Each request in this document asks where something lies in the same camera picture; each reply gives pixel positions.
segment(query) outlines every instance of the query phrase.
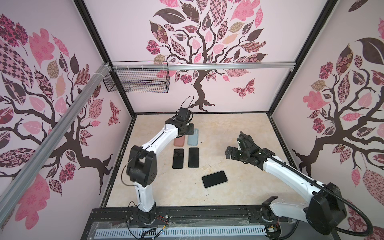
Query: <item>smartphone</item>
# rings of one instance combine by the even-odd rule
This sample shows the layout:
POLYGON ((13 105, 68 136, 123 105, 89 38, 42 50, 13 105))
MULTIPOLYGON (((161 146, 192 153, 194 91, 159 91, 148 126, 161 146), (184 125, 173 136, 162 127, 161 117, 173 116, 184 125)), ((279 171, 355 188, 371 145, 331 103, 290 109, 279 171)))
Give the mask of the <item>smartphone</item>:
POLYGON ((182 137, 175 138, 173 142, 173 146, 175 147, 183 147, 185 142, 185 135, 182 137))
POLYGON ((184 165, 184 149, 176 148, 173 151, 173 169, 182 169, 184 165))
POLYGON ((197 142, 199 141, 199 130, 195 128, 193 135, 188 136, 188 145, 189 146, 197 146, 197 142))
POLYGON ((199 167, 199 148, 190 147, 188 153, 188 167, 198 168, 199 167))
POLYGON ((205 175, 205 176, 201 177, 201 179, 203 180, 203 184, 204 184, 205 188, 209 188, 209 187, 215 186, 217 184, 224 183, 224 182, 228 181, 227 176, 225 175, 224 171, 215 172, 215 173, 212 173, 209 175, 205 175))

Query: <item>phone case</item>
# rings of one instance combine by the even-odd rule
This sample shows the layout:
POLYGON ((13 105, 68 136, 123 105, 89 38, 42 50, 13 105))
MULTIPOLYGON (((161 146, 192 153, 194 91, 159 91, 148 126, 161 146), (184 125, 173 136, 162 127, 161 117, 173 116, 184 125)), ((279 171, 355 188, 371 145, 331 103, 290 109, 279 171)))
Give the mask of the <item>phone case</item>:
POLYGON ((175 141, 173 142, 173 146, 175 147, 183 147, 185 142, 185 135, 179 138, 175 138, 175 141))
POLYGON ((188 145, 189 146, 197 146, 197 142, 199 141, 199 130, 195 128, 193 135, 188 136, 188 145))

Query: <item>wallpaper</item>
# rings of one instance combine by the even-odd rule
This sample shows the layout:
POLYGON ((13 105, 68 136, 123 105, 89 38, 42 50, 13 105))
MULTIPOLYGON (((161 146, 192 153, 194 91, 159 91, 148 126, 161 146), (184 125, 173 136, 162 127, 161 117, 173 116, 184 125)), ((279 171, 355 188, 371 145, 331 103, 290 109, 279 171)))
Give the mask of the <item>wallpaper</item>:
MULTIPOLYGON (((384 239, 383 7, 341 2, 274 114, 300 171, 338 185, 373 222, 364 239, 375 240, 384 239)), ((367 229, 348 212, 343 228, 367 229)))
MULTIPOLYGON (((15 4, 0 15, 1 193, 102 64, 71 1, 21 4, 17 11, 15 4), (51 19, 53 13, 34 18, 35 11, 58 7, 67 22, 51 19)), ((99 206, 129 120, 120 96, 99 84, 2 225, 0 238, 79 238, 90 210, 99 206)))
MULTIPOLYGON (((87 6, 112 60, 257 63, 294 61, 324 2, 292 1, 279 6, 263 0, 156 0, 147 6, 115 0, 111 6, 124 13, 109 19, 100 17, 101 11, 105 14, 105 2, 89 1, 87 6), (288 34, 285 17, 300 30, 288 34), (115 31, 123 26, 127 31, 115 31)), ((266 111, 288 71, 170 71, 167 94, 128 93, 128 97, 136 112, 175 111, 189 95, 194 96, 192 111, 266 111)), ((157 77, 166 73, 159 71, 157 77)))

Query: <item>pink phone case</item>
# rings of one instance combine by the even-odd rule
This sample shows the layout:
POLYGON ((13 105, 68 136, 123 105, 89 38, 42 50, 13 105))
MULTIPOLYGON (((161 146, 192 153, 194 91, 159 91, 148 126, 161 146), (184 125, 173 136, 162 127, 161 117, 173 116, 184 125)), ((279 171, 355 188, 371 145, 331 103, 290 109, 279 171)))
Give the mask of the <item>pink phone case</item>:
POLYGON ((175 138, 173 146, 175 147, 183 147, 185 142, 185 135, 179 138, 175 138))

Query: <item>blue phone case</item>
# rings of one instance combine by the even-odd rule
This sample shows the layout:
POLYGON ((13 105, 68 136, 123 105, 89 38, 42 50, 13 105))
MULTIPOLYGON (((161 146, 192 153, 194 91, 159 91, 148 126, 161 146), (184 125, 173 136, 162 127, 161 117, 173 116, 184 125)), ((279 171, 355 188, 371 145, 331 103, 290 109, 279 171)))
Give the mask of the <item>blue phone case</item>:
POLYGON ((188 145, 197 146, 198 141, 199 141, 199 130, 195 128, 193 135, 188 136, 188 145))

